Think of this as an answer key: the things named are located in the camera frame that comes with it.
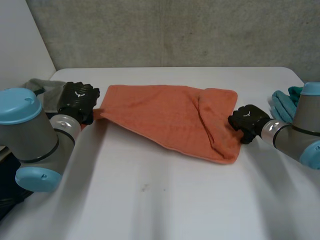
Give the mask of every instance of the teal cloth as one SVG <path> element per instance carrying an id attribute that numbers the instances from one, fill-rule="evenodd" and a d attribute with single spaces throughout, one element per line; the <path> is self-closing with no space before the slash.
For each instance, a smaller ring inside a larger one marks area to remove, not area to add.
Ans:
<path id="1" fill-rule="evenodd" d="M 298 86 L 292 86 L 292 87 L 289 87 L 289 89 L 288 89 L 290 98 L 296 107 L 298 106 L 298 102 L 299 102 L 299 98 L 300 98 L 300 94 L 301 94 L 302 89 L 303 89 L 303 87 L 298 87 Z"/>
<path id="2" fill-rule="evenodd" d="M 278 90 L 272 94 L 271 99 L 274 105 L 271 106 L 272 116 L 285 123 L 292 123 L 297 107 L 291 98 Z"/>

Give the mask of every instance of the concrete wall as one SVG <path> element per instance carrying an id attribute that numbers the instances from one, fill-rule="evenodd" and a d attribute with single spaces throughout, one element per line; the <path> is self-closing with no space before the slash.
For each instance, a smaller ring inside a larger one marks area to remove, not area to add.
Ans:
<path id="1" fill-rule="evenodd" d="M 320 81 L 320 0 L 27 0 L 57 69 L 282 66 Z"/>

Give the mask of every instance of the light blue joint cap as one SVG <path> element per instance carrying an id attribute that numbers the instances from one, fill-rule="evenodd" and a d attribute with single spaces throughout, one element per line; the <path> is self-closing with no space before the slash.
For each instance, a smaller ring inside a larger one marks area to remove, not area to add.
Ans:
<path id="1" fill-rule="evenodd" d="M 15 173 L 15 182 L 32 192 L 53 192 L 61 181 L 61 174 L 43 167 L 27 166 Z"/>
<path id="2" fill-rule="evenodd" d="M 26 88 L 0 91 L 0 125 L 14 125 L 34 119 L 42 105 L 36 95 Z"/>
<path id="3" fill-rule="evenodd" d="M 309 168 L 320 170 L 320 140 L 310 144 L 301 154 L 299 161 Z"/>
<path id="4" fill-rule="evenodd" d="M 303 86 L 301 95 L 320 96 L 320 82 L 307 82 Z"/>

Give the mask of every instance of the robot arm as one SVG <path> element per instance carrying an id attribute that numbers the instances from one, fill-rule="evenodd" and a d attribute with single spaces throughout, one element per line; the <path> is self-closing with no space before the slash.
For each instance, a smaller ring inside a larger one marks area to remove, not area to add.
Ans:
<path id="1" fill-rule="evenodd" d="M 93 122 L 98 88 L 67 82 L 49 120 L 35 94 L 25 88 L 0 91 L 0 143 L 20 161 L 16 183 L 32 192 L 52 192 L 60 183 L 81 132 Z"/>
<path id="2" fill-rule="evenodd" d="M 241 130 L 243 144 L 257 135 L 294 160 L 320 169 L 320 82 L 306 83 L 301 92 L 293 123 L 271 119 L 254 105 L 240 107 L 229 116 L 234 130 Z"/>

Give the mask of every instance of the white wall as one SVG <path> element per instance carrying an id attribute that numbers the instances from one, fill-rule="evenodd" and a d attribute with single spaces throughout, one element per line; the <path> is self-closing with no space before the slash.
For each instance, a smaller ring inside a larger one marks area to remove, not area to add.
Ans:
<path id="1" fill-rule="evenodd" d="M 0 90 L 55 72 L 25 0 L 0 0 Z"/>

